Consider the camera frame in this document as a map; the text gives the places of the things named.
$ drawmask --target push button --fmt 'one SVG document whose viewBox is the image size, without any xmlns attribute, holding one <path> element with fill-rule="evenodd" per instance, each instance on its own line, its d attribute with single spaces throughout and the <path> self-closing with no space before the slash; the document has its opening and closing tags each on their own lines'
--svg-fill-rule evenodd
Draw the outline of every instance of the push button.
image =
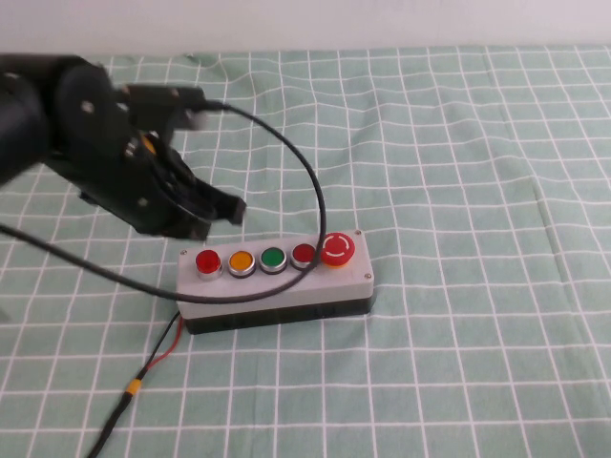
<svg viewBox="0 0 611 458">
<path fill-rule="evenodd" d="M 198 268 L 198 277 L 202 280 L 210 281 L 221 276 L 221 258 L 216 251 L 203 250 L 196 256 L 195 264 Z"/>
<path fill-rule="evenodd" d="M 321 261 L 331 267 L 340 267 L 346 264 L 354 255 L 354 241 L 339 232 L 328 234 L 323 244 Z"/>
<path fill-rule="evenodd" d="M 259 264 L 266 274 L 280 274 L 286 269 L 286 254 L 275 246 L 267 248 L 261 253 Z"/>
<path fill-rule="evenodd" d="M 293 264 L 297 270 L 305 270 L 306 267 L 314 260 L 316 249 L 308 244 L 302 243 L 293 248 L 290 253 L 290 263 Z"/>
<path fill-rule="evenodd" d="M 229 273 L 238 279 L 245 279 L 255 272 L 255 259 L 247 251 L 237 251 L 229 258 Z"/>
</svg>

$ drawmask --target red button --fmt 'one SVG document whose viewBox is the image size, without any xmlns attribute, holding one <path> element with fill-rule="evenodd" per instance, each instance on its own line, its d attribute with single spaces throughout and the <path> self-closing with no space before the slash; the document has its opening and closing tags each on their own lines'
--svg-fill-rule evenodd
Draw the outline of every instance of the red button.
<svg viewBox="0 0 611 458">
<path fill-rule="evenodd" d="M 216 251 L 204 250 L 195 258 L 198 275 L 202 280 L 212 280 L 221 274 L 221 258 Z"/>
<path fill-rule="evenodd" d="M 314 260 L 316 249 L 307 243 L 302 243 L 293 248 L 290 254 L 290 260 L 293 267 L 299 270 L 304 270 Z"/>
<path fill-rule="evenodd" d="M 354 242 L 346 234 L 328 234 L 323 245 L 321 260 L 332 267 L 346 264 L 354 255 Z"/>
</svg>

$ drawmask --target black cable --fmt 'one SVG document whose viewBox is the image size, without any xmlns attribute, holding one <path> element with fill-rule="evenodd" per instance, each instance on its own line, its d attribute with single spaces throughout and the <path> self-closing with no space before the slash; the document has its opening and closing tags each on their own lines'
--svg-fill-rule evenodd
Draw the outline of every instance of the black cable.
<svg viewBox="0 0 611 458">
<path fill-rule="evenodd" d="M 323 252 L 323 245 L 325 243 L 325 235 L 327 233 L 327 210 L 325 207 L 325 198 L 323 196 L 323 190 L 321 188 L 320 183 L 318 182 L 318 178 L 316 177 L 315 172 L 312 170 L 312 167 L 307 162 L 307 159 L 300 153 L 300 151 L 293 145 L 288 138 L 284 135 L 276 131 L 273 127 L 269 126 L 267 123 L 258 119 L 256 116 L 247 113 L 239 108 L 233 107 L 231 105 L 227 105 L 225 103 L 217 102 L 217 101 L 207 101 L 205 105 L 201 106 L 202 111 L 208 112 L 233 112 L 236 115 L 241 115 L 255 124 L 261 126 L 270 134 L 274 135 L 278 138 L 294 155 L 299 159 L 299 161 L 304 165 L 305 170 L 309 174 L 309 177 L 312 181 L 312 186 L 314 187 L 314 192 L 316 193 L 316 198 L 318 199 L 318 207 L 320 212 L 320 229 L 319 229 L 319 237 L 318 242 L 316 244 L 316 250 L 314 253 L 314 261 L 311 262 L 300 274 L 294 279 L 287 281 L 286 283 L 277 286 L 275 288 L 269 289 L 267 291 L 263 291 L 261 293 L 249 294 L 246 296 L 234 296 L 234 297 L 224 297 L 224 298 L 212 298 L 212 297 L 204 297 L 204 296 L 193 296 L 189 294 L 181 294 L 174 291 L 168 291 L 160 288 L 156 288 L 150 284 L 141 283 L 139 281 L 131 280 L 127 277 L 123 277 L 116 272 L 100 267 L 99 265 L 93 264 L 88 260 L 84 260 L 79 258 L 78 256 L 73 255 L 68 251 L 64 251 L 61 248 L 53 246 L 46 241 L 39 239 L 35 236 L 27 234 L 19 229 L 7 226 L 6 224 L 0 222 L 0 234 L 4 234 L 10 237 L 14 237 L 25 243 L 29 243 L 41 250 L 47 251 L 52 255 L 61 258 L 62 260 L 74 264 L 78 267 L 81 267 L 93 274 L 96 274 L 100 277 L 105 278 L 109 281 L 114 281 L 123 286 L 127 286 L 129 288 L 135 289 L 142 293 L 150 294 L 152 296 L 157 296 L 158 298 L 167 299 L 170 301 L 178 301 L 178 302 L 190 302 L 190 303 L 236 303 L 236 302 L 251 302 L 257 301 L 259 299 L 269 298 L 271 296 L 275 296 L 283 291 L 291 288 L 299 281 L 301 281 L 309 272 L 311 272 L 320 262 L 320 256 Z"/>
<path fill-rule="evenodd" d="M 87 458 L 95 458 L 97 455 L 99 455 L 99 452 L 102 451 L 102 449 L 104 448 L 106 441 L 108 441 L 108 438 L 111 437 L 111 434 L 113 432 L 113 429 L 115 428 L 116 422 L 121 417 L 121 414 L 125 411 L 125 409 L 127 409 L 129 404 L 132 402 L 132 399 L 134 398 L 134 395 L 136 394 L 136 391 L 139 388 L 139 382 L 142 381 L 142 379 L 148 372 L 148 365 L 155 359 L 155 354 L 158 352 L 159 347 L 161 346 L 161 343 L 165 339 L 165 336 L 168 335 L 168 332 L 170 332 L 170 329 L 172 328 L 172 324 L 174 324 L 174 322 L 179 317 L 179 315 L 180 313 L 177 312 L 176 315 L 174 315 L 172 320 L 170 320 L 170 322 L 166 326 L 165 330 L 163 331 L 163 334 L 161 334 L 161 337 L 157 341 L 155 348 L 153 348 L 153 351 L 151 352 L 151 356 L 149 357 L 148 361 L 142 367 L 139 373 L 136 375 L 136 377 L 134 378 L 130 386 L 125 390 L 125 392 L 121 396 L 120 401 L 116 405 L 115 409 L 111 412 L 108 419 L 106 420 L 104 427 L 102 428 L 102 430 L 99 433 L 97 441 L 95 441 L 95 444 L 92 446 L 90 452 L 87 454 Z M 130 389 L 134 386 L 133 385 L 134 382 L 136 382 L 136 385 L 137 385 L 137 388 L 135 388 L 135 391 L 133 389 Z"/>
</svg>

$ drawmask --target tablecloth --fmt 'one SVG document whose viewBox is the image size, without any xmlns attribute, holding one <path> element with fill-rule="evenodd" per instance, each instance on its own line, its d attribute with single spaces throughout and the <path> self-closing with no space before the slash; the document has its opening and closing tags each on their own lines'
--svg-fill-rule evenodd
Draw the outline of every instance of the tablecloth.
<svg viewBox="0 0 611 458">
<path fill-rule="evenodd" d="M 117 85 L 198 85 L 283 132 L 328 230 L 365 234 L 377 294 L 366 317 L 183 335 L 102 456 L 611 456 L 609 48 L 88 58 Z M 210 115 L 173 145 L 248 204 L 208 244 L 316 233 L 307 174 L 262 130 Z M 78 194 L 35 167 L 1 190 L 0 218 L 174 288 L 193 243 Z M 83 456 L 175 312 L 2 239 L 0 456 Z"/>
</svg>

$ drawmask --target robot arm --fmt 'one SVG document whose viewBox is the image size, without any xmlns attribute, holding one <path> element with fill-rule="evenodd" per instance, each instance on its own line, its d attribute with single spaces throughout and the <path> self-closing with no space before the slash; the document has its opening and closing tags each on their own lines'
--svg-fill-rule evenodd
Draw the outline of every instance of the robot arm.
<svg viewBox="0 0 611 458">
<path fill-rule="evenodd" d="M 197 179 L 170 147 L 196 128 L 199 88 L 113 88 L 71 55 L 0 54 L 0 186 L 43 163 L 141 234 L 205 240 L 246 204 Z"/>
</svg>

